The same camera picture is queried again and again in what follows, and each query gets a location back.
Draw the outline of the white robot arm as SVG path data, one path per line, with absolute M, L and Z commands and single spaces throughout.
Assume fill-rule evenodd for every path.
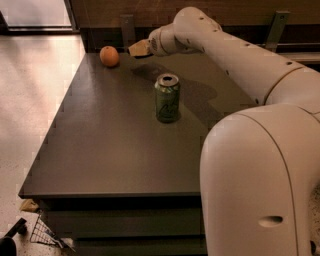
M 257 104 L 219 121 L 203 145 L 208 256 L 313 256 L 309 202 L 320 180 L 320 73 L 224 32 L 195 7 L 129 52 L 202 52 Z

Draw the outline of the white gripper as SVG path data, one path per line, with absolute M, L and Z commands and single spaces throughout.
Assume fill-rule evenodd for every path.
M 153 30 L 148 39 L 140 40 L 128 48 L 133 57 L 146 57 L 151 53 L 156 56 L 166 56 L 167 53 L 161 45 L 161 29 Z

